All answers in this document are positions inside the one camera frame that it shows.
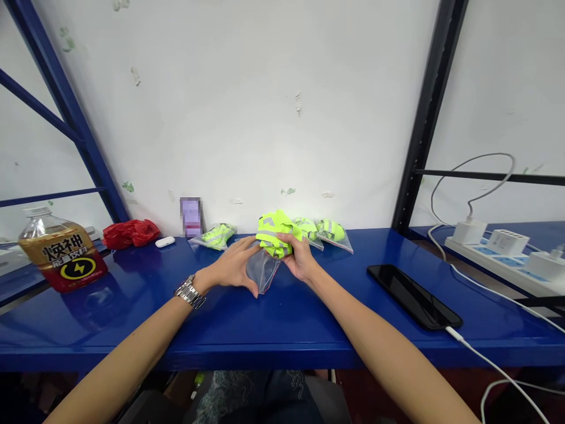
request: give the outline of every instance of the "white power strip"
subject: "white power strip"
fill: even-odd
[[[524,269],[528,261],[527,255],[505,256],[488,248],[487,243],[488,240],[483,238],[480,244],[459,244],[453,241],[452,237],[448,237],[446,248],[472,260],[536,297],[565,295],[565,281],[551,282]]]

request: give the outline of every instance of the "silver metal watch band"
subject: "silver metal watch band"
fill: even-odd
[[[184,299],[194,309],[198,309],[206,301],[206,298],[204,296],[201,296],[200,293],[198,293],[197,290],[192,286],[193,279],[194,274],[189,276],[189,278],[187,278],[185,282],[183,282],[183,284],[181,284],[181,286],[176,289],[175,296]]]

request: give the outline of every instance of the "blue metal shelf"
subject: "blue metal shelf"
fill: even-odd
[[[99,193],[113,222],[128,221],[129,214],[31,0],[4,0],[4,2],[19,28],[63,120],[59,119],[1,69],[0,84],[75,143],[95,187],[3,200],[0,201],[0,207],[78,196],[85,193]]]

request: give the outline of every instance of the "plastic bottle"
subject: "plastic bottle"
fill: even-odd
[[[98,280],[108,267],[80,225],[54,217],[48,207],[24,209],[29,224],[19,245],[49,284],[65,293]]]

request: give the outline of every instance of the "neon yellow vest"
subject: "neon yellow vest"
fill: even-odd
[[[345,238],[343,227],[337,222],[327,219],[318,223],[318,233],[333,241],[340,241]]]
[[[220,224],[202,235],[202,240],[208,244],[226,244],[228,239],[235,233],[231,225]]]
[[[315,240],[317,238],[316,233],[318,232],[318,229],[316,228],[314,221],[311,219],[297,217],[293,219],[293,223],[302,230],[304,237],[308,237],[309,240]]]
[[[302,230],[280,209],[259,218],[259,229],[255,238],[261,240],[260,246],[271,256],[281,259],[292,254],[293,248],[290,244],[280,241],[277,233],[292,233],[294,237],[302,240]]]

